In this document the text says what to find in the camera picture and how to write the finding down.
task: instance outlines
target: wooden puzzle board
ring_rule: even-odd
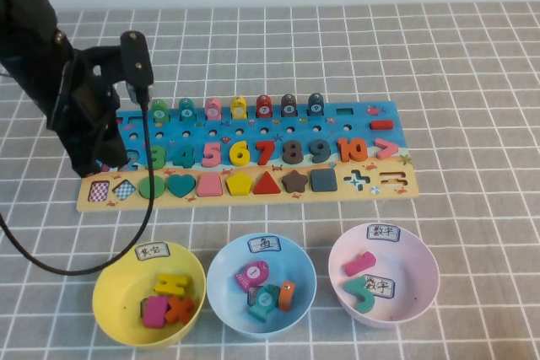
[[[155,175],[165,183],[172,175],[192,175],[197,180],[206,171],[219,172],[223,195],[198,197],[197,185],[182,198],[169,190],[156,198],[156,207],[217,206],[242,204],[269,204],[284,202],[345,201],[364,199],[411,198],[419,193],[412,162],[403,135],[395,104],[391,101],[376,103],[336,103],[324,106],[323,116],[308,116],[307,105],[298,105],[298,116],[281,117],[280,106],[273,107],[273,118],[255,118],[255,106],[248,106],[247,119],[230,118],[230,111],[224,108],[221,121],[206,120],[204,109],[197,109],[195,121],[181,121],[177,109],[169,110],[170,121],[164,124],[150,122],[152,147],[161,146],[166,152],[166,164],[155,170]],[[393,120],[392,130],[372,131],[373,120]],[[148,177],[145,169],[146,157],[143,145],[143,122],[140,111],[119,111],[119,128],[132,159],[127,167],[110,169],[83,179],[78,195],[77,208],[81,212],[145,209],[148,200],[138,192],[143,179]],[[362,138],[368,147],[368,157],[362,162],[349,160],[342,162],[337,141]],[[393,142],[399,146],[398,153],[380,160],[376,155],[380,148],[374,145],[376,138]],[[321,164],[313,164],[309,146],[316,139],[326,140],[331,147],[331,155]],[[286,164],[282,160],[283,144],[295,140],[301,143],[304,159],[300,164]],[[230,148],[239,141],[247,142],[250,163],[236,167],[230,163]],[[258,141],[275,141],[275,150],[266,165],[258,165],[261,152],[256,150]],[[209,142],[220,142],[221,164],[213,168],[203,168],[203,150]],[[194,148],[195,164],[190,169],[174,166],[175,154],[185,145]],[[335,171],[337,191],[314,192],[308,182],[305,192],[288,193],[282,178],[292,170],[308,175],[314,169]],[[253,179],[253,187],[265,171],[268,171],[281,192],[271,195],[231,196],[225,181],[238,172]]]

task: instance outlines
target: yellow bowl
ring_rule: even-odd
[[[188,275],[192,282],[186,295],[195,302],[187,324],[148,329],[140,317],[140,303],[156,295],[160,273]],[[94,288],[92,305],[100,328],[115,341],[133,347],[163,349],[177,343],[197,322],[206,296],[206,277],[198,258],[171,242],[140,244],[118,262],[103,270]]]

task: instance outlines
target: pink fish toy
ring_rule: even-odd
[[[249,293],[250,288],[264,283],[269,274],[266,261],[254,261],[247,265],[243,272],[235,274],[235,280],[245,293]]]
[[[386,113],[385,109],[377,109],[374,105],[369,105],[366,111],[370,116],[378,116],[380,113]]]

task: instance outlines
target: gray grid tablecloth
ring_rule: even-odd
[[[304,246],[319,288],[287,335],[252,342],[208,307],[168,359],[530,359],[540,338],[540,3],[60,13],[76,47],[148,37],[154,97],[259,94],[300,102],[397,103],[422,196],[268,207],[155,211],[144,239],[170,239],[208,268],[228,241],[267,230]],[[122,108],[132,110],[125,88]],[[75,211],[80,180],[34,105],[0,78],[0,210],[42,260],[82,267],[132,237],[140,212]],[[441,271],[421,318],[372,330],[340,308],[327,277],[336,238],[384,220],[420,236]],[[95,277],[37,270],[0,243],[0,360],[143,359],[107,338],[91,309]]]

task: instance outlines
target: yellow wooden block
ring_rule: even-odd
[[[155,286],[155,292],[159,295],[175,295],[184,297],[189,278],[176,274],[160,274],[159,284]]]
[[[250,151],[246,141],[238,141],[229,150],[229,159],[234,166],[246,166],[250,163]]]
[[[245,173],[239,172],[230,176],[226,183],[232,196],[247,196],[250,194],[253,179]]]
[[[239,118],[247,118],[247,103],[242,96],[235,96],[230,103],[230,114],[233,120]]]

